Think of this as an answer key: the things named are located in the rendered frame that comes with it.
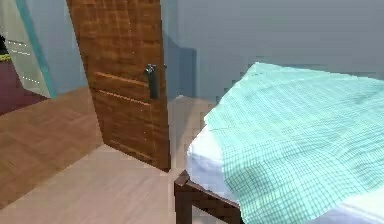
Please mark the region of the bed with turquoise checked blanket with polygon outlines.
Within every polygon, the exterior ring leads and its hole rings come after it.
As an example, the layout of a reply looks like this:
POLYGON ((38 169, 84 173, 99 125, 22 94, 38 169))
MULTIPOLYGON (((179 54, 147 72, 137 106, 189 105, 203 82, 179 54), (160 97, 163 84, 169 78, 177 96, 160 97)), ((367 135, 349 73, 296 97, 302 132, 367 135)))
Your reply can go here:
POLYGON ((384 80, 256 62, 205 116, 176 224, 384 224, 384 80))

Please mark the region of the brown wooden room door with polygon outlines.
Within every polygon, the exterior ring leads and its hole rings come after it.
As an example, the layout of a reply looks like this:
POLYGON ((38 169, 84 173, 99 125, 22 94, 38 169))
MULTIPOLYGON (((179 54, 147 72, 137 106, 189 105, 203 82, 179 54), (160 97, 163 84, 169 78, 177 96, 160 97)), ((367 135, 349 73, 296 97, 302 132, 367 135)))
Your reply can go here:
POLYGON ((160 0, 66 0, 103 141, 171 169, 160 0), (156 65, 158 98, 145 68, 156 65))

